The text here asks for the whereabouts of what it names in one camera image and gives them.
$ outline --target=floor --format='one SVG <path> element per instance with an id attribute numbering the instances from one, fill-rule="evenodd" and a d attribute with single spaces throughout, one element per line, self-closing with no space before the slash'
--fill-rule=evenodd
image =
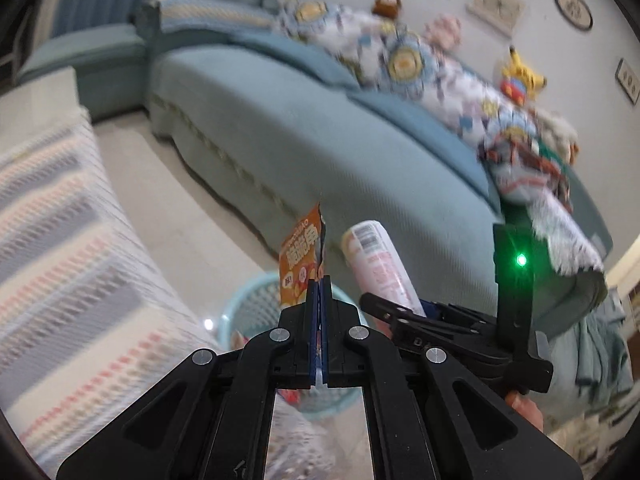
<path id="1" fill-rule="evenodd" d="M 276 260 L 257 235 L 187 172 L 137 112 L 94 125 L 111 183 L 167 281 L 203 320 Z M 319 422 L 338 445 L 342 478 L 373 478 L 362 400 Z"/>

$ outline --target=spray can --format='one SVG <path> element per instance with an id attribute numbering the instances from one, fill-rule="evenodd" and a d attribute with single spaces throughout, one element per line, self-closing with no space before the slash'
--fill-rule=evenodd
<path id="1" fill-rule="evenodd" d="M 367 220 L 354 225 L 342 236 L 341 248 L 362 292 L 371 292 L 424 316 L 409 275 L 380 222 Z"/>

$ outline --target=blue sofa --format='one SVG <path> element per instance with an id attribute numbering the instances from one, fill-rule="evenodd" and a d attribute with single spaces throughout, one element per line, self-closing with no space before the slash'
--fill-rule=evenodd
<path id="1" fill-rule="evenodd" d="M 263 1 L 246 8 L 263 12 Z M 377 219 L 421 297 L 495 313 L 492 225 L 505 221 L 504 211 L 475 154 L 425 110 L 361 91 L 329 56 L 268 31 L 207 31 L 165 54 L 156 52 L 158 38 L 142 36 L 124 23 L 54 38 L 18 78 L 71 65 L 94 120 L 146 107 L 156 136 L 171 139 L 186 164 L 275 251 L 321 200 L 327 269 L 352 297 L 358 288 L 340 236 Z M 606 226 L 571 179 L 576 220 L 601 240 L 605 256 Z M 509 222 L 527 222 L 525 214 L 510 215 Z M 538 276 L 535 327 L 550 338 L 605 292 L 599 272 L 562 277 L 547 262 Z"/>

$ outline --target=light blue laundry basket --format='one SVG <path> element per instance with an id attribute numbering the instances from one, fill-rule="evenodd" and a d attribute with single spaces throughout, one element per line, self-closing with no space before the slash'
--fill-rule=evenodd
<path id="1" fill-rule="evenodd" d="M 355 304 L 337 286 L 332 285 L 334 298 Z M 360 323 L 366 325 L 358 309 Z M 231 336 L 237 330 L 252 338 L 278 325 L 280 317 L 280 278 L 277 272 L 268 272 L 247 283 L 226 306 L 218 325 L 218 340 L 226 351 L 231 350 Z M 312 386 L 300 390 L 300 403 L 296 406 L 309 420 L 336 415 L 361 398 L 359 388 L 327 388 Z"/>

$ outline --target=picture frame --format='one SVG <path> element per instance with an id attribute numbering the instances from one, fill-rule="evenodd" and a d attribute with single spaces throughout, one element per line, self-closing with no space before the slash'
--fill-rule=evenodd
<path id="1" fill-rule="evenodd" d="M 510 38 L 526 4 L 523 0 L 471 0 L 466 10 Z"/>
<path id="2" fill-rule="evenodd" d="M 562 17 L 575 28 L 588 32 L 593 28 L 593 15 L 584 0 L 555 0 Z"/>
<path id="3" fill-rule="evenodd" d="M 621 59 L 616 69 L 616 81 L 624 89 L 626 96 L 631 101 L 633 106 L 638 103 L 638 97 L 640 96 L 640 79 L 636 73 L 631 69 L 629 63 L 625 59 Z"/>

